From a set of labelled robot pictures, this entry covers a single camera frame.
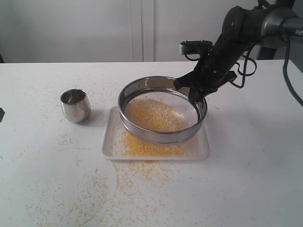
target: white table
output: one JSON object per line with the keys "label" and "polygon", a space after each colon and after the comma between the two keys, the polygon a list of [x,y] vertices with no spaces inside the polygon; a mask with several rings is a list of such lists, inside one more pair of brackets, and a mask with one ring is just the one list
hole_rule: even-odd
{"label": "white table", "polygon": [[[0,226],[302,226],[303,108],[287,90],[282,61],[258,61],[243,90],[228,84],[208,96],[207,159],[101,156],[104,113],[128,82],[179,77],[194,65],[1,64]],[[302,73],[288,68],[303,96]],[[60,106],[61,93],[75,87],[92,106],[82,124]]]}

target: sieve mesh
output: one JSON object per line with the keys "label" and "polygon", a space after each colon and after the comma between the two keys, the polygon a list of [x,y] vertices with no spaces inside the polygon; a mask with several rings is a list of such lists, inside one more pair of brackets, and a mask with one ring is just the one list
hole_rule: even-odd
{"label": "sieve mesh", "polygon": [[136,125],[151,131],[174,132],[195,125],[198,113],[184,98],[167,92],[147,92],[125,106],[125,116]]}

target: metal cup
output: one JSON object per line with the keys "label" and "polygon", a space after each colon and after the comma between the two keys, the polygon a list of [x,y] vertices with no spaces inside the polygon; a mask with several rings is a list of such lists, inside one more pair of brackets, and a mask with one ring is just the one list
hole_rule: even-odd
{"label": "metal cup", "polygon": [[65,118],[79,123],[88,118],[90,104],[86,93],[81,89],[71,89],[61,95],[61,105]]}

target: metal sieve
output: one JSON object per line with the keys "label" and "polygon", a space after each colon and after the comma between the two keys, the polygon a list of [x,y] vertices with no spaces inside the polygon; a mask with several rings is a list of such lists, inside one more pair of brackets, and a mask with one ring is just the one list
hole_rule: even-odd
{"label": "metal sieve", "polygon": [[[206,100],[191,104],[188,99],[189,88],[183,87],[177,91],[173,85],[174,81],[175,78],[171,77],[145,77],[135,80],[123,88],[118,98],[120,117],[125,128],[133,136],[150,143],[173,144],[184,142],[198,132],[206,115]],[[131,115],[136,114],[136,109],[131,111],[128,109],[132,103],[138,101],[150,102],[153,105],[151,108],[156,108],[155,103],[160,104],[161,108],[156,109],[157,112],[154,116],[161,119],[169,114],[171,119],[166,119],[166,122],[170,128],[161,131],[153,130],[146,125],[134,122]],[[169,110],[170,113],[162,113],[161,110]],[[178,119],[182,119],[182,124],[180,128],[176,129],[174,122],[179,122]]]}

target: plastic tray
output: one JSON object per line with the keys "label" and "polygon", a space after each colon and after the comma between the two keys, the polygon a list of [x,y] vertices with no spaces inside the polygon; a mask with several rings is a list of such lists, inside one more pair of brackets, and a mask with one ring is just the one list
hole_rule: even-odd
{"label": "plastic tray", "polygon": [[108,116],[108,122],[103,135],[101,154],[111,160],[201,160],[209,154],[209,146],[204,126],[197,134],[184,142],[184,155],[182,156],[126,156],[123,155],[125,147],[123,145],[124,128],[119,114],[118,107],[113,107]]}

